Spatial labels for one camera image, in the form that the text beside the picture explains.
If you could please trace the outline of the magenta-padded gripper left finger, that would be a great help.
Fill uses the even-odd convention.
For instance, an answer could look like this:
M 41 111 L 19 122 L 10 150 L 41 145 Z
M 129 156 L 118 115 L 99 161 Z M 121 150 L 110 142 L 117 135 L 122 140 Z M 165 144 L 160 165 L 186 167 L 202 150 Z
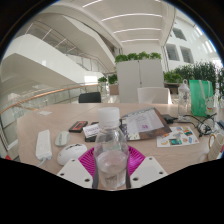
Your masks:
M 91 148 L 78 159 L 70 159 L 58 172 L 58 176 L 84 188 L 98 187 L 98 174 Z

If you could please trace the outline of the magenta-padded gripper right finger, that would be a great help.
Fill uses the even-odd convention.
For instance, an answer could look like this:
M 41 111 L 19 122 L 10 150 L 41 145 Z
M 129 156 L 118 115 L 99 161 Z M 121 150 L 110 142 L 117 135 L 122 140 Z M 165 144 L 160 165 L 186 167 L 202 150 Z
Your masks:
M 143 187 L 165 176 L 167 172 L 154 157 L 145 157 L 137 149 L 129 147 L 126 175 L 128 189 Z

